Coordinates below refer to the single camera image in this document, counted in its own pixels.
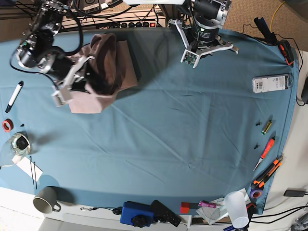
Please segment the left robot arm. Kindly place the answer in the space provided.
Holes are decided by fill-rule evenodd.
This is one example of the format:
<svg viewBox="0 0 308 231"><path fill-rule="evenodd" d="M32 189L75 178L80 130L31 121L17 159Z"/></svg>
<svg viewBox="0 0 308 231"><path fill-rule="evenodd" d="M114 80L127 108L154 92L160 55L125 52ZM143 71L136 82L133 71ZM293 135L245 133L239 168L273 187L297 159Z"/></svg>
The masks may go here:
<svg viewBox="0 0 308 231"><path fill-rule="evenodd" d="M185 50L181 58L196 68L201 58L218 51L238 53L238 48L230 41L223 41L218 34L226 21L230 0L187 0L180 6L180 12L192 19L186 26L180 19L170 19L168 25L177 29Z"/></svg>

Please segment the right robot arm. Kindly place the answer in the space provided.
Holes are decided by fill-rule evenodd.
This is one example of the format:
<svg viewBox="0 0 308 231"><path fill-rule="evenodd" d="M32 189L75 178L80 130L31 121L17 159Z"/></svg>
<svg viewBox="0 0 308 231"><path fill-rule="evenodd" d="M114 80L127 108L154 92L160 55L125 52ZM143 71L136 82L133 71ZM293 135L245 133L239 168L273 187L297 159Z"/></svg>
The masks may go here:
<svg viewBox="0 0 308 231"><path fill-rule="evenodd" d="M73 51L64 51L53 45L54 37L60 31L66 15L71 16L78 27L79 44ZM12 58L10 58L10 66L19 72L43 75L52 82L56 90L59 90L75 64L69 57L78 54L82 47L82 26L72 12L69 1L41 0L35 18L29 24L29 30L12 54L23 69L13 66Z"/></svg>

